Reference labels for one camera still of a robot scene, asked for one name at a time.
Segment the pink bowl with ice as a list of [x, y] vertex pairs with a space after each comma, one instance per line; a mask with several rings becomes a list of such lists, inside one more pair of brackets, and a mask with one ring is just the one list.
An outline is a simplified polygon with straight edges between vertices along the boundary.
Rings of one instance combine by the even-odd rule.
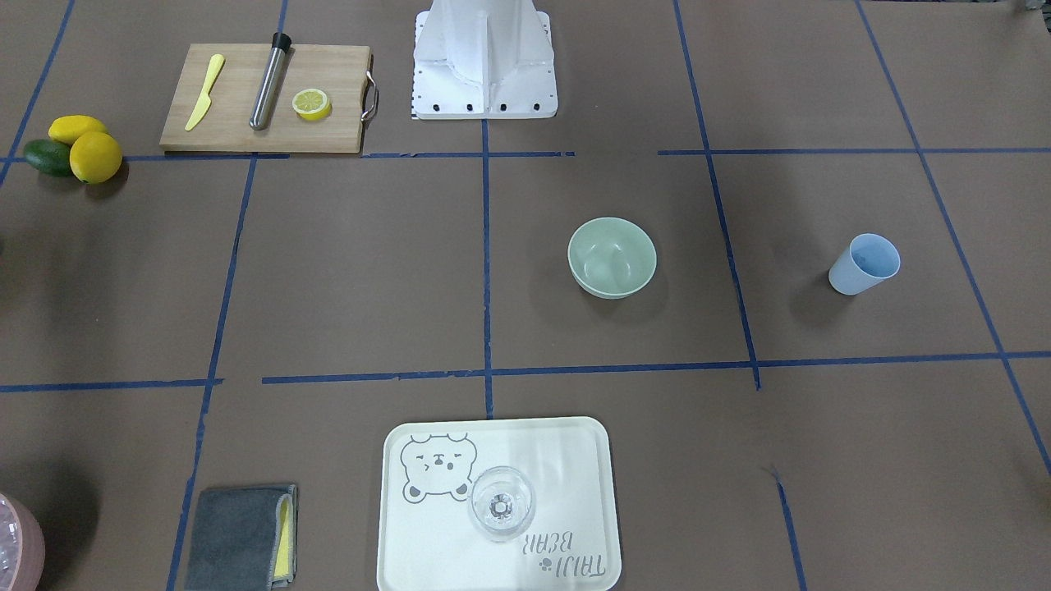
[[1, 590], [37, 590], [44, 561], [38, 519], [22, 502], [1, 494]]

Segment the lemon half slice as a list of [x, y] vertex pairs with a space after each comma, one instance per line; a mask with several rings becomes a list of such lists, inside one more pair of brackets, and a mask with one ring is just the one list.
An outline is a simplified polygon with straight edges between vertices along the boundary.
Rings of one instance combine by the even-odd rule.
[[332, 113], [332, 101], [329, 94], [321, 89], [302, 89], [292, 98], [293, 113], [301, 120], [313, 122], [325, 119]]

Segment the mint green bowl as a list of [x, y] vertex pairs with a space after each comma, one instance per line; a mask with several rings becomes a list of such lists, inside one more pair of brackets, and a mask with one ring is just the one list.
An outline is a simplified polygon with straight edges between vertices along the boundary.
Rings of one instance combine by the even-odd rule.
[[592, 218], [568, 239], [566, 265], [590, 295], [620, 300], [650, 284], [658, 254], [650, 235], [626, 218]]

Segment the grey folded cloth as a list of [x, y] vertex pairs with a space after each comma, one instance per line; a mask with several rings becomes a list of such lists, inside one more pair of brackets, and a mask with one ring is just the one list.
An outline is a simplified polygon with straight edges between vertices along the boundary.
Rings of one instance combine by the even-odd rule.
[[186, 590], [275, 590], [279, 505], [291, 497], [296, 578], [298, 487], [274, 483], [204, 490], [195, 503]]

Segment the cream bear tray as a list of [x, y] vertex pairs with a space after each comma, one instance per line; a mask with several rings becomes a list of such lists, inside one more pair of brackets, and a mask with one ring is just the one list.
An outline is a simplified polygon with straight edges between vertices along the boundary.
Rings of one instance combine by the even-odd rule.
[[408, 423], [384, 441], [380, 590], [609, 590], [621, 572], [598, 420]]

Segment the yellow plastic knife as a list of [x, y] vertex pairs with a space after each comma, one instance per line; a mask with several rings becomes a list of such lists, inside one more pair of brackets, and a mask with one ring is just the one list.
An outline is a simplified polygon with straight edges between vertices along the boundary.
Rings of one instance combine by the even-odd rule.
[[206, 113], [209, 111], [210, 106], [213, 105], [213, 99], [211, 98], [210, 93], [213, 90], [214, 83], [224, 67], [225, 61], [225, 57], [220, 55], [220, 53], [215, 53], [215, 55], [210, 57], [207, 70], [205, 72], [204, 81], [202, 86], [200, 86], [199, 96], [195, 98], [195, 106], [192, 108], [190, 116], [188, 116], [187, 123], [185, 123], [184, 126], [184, 131], [193, 131], [200, 121], [204, 119]]

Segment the yellow lemon small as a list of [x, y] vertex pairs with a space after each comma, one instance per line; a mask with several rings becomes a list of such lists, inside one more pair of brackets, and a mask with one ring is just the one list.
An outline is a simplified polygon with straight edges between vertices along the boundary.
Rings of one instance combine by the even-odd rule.
[[79, 138], [89, 133], [108, 134], [108, 128], [97, 117], [75, 113], [56, 117], [48, 128], [48, 137], [53, 141], [73, 146]]

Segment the yellow sponge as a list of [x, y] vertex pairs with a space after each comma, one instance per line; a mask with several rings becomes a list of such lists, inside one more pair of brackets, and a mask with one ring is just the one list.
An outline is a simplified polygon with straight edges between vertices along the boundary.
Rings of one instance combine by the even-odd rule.
[[294, 577], [293, 511], [291, 497], [282, 498], [279, 505], [279, 543], [273, 565], [273, 586], [288, 584]]

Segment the light blue cup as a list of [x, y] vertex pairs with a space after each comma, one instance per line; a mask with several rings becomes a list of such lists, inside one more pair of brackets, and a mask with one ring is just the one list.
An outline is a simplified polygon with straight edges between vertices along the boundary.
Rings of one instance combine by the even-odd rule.
[[901, 262], [890, 240], [878, 233], [861, 233], [838, 257], [827, 279], [838, 293], [859, 295], [897, 276]]

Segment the green lime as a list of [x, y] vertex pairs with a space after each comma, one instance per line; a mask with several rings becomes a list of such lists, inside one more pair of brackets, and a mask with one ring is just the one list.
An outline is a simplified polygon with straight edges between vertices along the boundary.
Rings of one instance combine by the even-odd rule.
[[30, 140], [23, 146], [23, 158], [38, 172], [53, 178], [71, 178], [71, 146], [51, 139]]

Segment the clear wine glass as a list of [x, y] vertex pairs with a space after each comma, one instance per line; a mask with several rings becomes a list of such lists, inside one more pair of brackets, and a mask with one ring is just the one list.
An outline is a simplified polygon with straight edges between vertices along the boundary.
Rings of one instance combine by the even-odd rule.
[[518, 468], [495, 466], [481, 472], [470, 491], [470, 516], [491, 543], [526, 534], [536, 514], [533, 483]]

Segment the yellow lemon large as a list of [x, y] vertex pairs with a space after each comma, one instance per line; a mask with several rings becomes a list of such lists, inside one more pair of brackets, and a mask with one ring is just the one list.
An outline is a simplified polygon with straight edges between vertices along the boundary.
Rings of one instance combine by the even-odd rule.
[[109, 133], [83, 134], [76, 139], [69, 151], [69, 167], [74, 176], [89, 185], [112, 179], [122, 162], [122, 147]]

